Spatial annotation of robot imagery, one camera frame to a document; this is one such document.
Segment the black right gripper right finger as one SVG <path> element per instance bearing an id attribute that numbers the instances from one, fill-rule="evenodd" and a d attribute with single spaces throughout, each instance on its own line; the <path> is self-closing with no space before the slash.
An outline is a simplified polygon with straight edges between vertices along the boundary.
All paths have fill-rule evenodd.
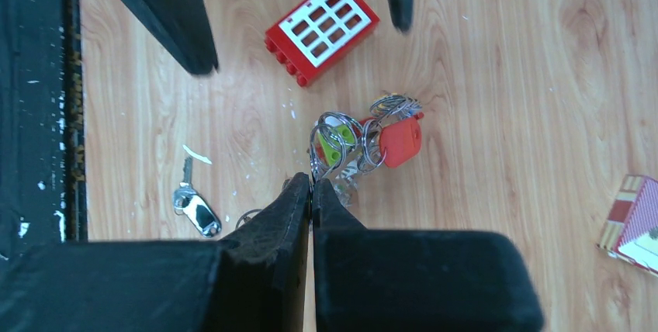
<path id="1" fill-rule="evenodd" d="M 477 230 L 376 230 L 313 188 L 319 331 L 540 331 L 525 262 L 506 236 Z"/>

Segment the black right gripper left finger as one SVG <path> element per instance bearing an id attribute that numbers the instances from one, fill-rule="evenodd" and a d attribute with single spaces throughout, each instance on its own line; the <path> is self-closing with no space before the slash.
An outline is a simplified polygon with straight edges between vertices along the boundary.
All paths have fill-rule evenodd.
<path id="1" fill-rule="evenodd" d="M 291 331 L 303 325 L 310 180 L 220 240 L 49 244 L 1 278 L 3 331 Z"/>

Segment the key with black tag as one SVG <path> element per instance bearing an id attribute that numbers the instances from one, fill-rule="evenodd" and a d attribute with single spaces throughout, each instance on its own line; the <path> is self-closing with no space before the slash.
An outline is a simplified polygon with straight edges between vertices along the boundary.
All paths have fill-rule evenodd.
<path id="1" fill-rule="evenodd" d="M 193 157 L 188 156 L 183 166 L 183 179 L 172 193 L 171 203 L 177 215 L 186 216 L 205 238 L 220 234 L 222 224 L 206 200 L 192 186 Z"/>

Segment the red key tag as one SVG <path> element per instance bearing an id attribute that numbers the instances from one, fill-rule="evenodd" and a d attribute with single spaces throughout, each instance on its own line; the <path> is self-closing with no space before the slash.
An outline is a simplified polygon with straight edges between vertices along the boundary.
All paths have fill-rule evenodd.
<path id="1" fill-rule="evenodd" d="M 379 150 L 388 168 L 397 168 L 421 149 L 422 132 L 418 119 L 410 117 L 385 126 L 379 136 Z"/>

